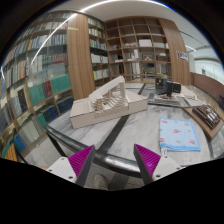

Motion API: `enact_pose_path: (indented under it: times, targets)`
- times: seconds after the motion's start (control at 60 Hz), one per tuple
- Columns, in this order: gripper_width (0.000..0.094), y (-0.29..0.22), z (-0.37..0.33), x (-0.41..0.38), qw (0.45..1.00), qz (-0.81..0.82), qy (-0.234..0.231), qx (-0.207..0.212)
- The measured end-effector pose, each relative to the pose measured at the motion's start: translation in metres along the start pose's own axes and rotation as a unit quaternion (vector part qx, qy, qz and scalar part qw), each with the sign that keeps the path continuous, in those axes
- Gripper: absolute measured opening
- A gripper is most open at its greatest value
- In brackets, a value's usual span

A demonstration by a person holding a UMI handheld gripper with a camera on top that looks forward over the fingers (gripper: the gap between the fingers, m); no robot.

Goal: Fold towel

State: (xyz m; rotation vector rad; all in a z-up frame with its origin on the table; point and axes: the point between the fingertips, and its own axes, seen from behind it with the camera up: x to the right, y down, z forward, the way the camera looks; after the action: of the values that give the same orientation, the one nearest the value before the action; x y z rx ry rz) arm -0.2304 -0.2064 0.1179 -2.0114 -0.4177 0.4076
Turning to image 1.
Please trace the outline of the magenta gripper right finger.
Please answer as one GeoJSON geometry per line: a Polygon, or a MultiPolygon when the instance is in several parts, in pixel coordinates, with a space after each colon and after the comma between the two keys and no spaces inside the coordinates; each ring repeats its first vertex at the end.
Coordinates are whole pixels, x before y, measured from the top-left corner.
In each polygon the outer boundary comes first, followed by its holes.
{"type": "Polygon", "coordinates": [[[133,153],[145,185],[181,170],[181,166],[167,154],[160,156],[138,144],[134,145],[133,153]]]}

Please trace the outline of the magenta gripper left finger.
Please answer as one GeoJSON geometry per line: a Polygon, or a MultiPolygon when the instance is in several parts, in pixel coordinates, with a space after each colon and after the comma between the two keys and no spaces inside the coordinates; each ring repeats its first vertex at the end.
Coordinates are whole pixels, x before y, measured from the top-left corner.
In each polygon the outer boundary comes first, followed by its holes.
{"type": "Polygon", "coordinates": [[[69,158],[60,157],[47,169],[47,171],[83,187],[95,157],[95,152],[95,146],[91,145],[69,158]]]}

